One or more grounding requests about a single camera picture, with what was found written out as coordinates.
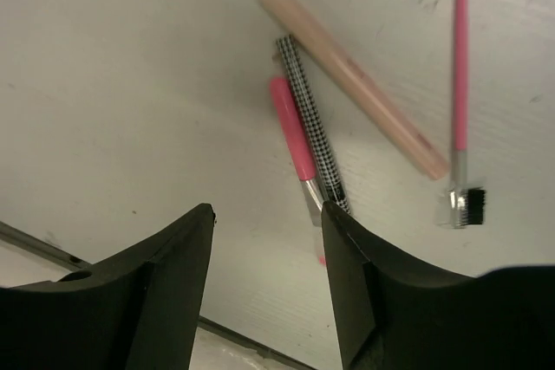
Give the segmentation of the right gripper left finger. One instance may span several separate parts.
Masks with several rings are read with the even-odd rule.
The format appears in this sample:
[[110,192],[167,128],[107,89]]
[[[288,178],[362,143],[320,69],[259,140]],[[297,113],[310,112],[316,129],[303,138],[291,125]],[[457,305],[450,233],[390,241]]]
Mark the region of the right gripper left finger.
[[214,221],[212,207],[199,204],[56,282],[2,289],[2,368],[188,368]]

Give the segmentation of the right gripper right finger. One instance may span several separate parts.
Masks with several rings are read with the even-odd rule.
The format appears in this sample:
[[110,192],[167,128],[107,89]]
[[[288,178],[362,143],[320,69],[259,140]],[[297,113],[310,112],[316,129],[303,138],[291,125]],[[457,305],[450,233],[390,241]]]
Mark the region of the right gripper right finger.
[[323,244],[345,369],[551,369],[554,268],[463,276],[366,230],[333,203]]

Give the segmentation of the thin pink mascara brush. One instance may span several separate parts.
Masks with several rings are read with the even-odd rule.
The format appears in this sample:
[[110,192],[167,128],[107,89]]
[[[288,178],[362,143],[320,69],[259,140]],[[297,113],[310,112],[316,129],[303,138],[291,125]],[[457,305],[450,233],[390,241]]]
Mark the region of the thin pink mascara brush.
[[468,94],[469,94],[468,0],[454,0],[452,60],[451,178],[447,197],[449,225],[461,230],[482,225],[486,190],[468,183]]

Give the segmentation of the pink handled makeup brush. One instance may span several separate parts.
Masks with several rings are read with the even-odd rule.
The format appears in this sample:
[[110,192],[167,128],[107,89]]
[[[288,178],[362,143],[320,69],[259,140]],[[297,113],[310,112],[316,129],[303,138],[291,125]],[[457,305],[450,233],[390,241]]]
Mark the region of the pink handled makeup brush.
[[317,168],[310,144],[304,132],[288,81],[284,77],[274,76],[270,80],[269,90],[292,164],[304,194],[310,219],[317,228],[315,236],[316,257],[321,265],[326,266],[321,219],[324,197],[318,184]]

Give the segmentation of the grey pink lip pencil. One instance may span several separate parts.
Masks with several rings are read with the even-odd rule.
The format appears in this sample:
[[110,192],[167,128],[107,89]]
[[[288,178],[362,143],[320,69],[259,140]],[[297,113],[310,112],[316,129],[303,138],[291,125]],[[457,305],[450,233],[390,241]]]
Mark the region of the grey pink lip pencil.
[[302,64],[296,39],[293,35],[280,37],[276,40],[276,46],[284,64],[294,101],[300,113],[305,135],[310,143],[320,183],[323,186],[323,194],[340,206],[346,213],[351,214],[349,199],[339,172],[335,154],[324,131],[317,104],[305,73],[304,65]]

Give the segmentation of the pink thick makeup stick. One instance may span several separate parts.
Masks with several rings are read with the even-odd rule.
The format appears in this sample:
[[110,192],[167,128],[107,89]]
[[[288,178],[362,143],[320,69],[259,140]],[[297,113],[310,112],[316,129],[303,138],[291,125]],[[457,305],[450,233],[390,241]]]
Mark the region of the pink thick makeup stick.
[[448,174],[447,159],[298,0],[260,0],[260,3],[415,167],[432,180]]

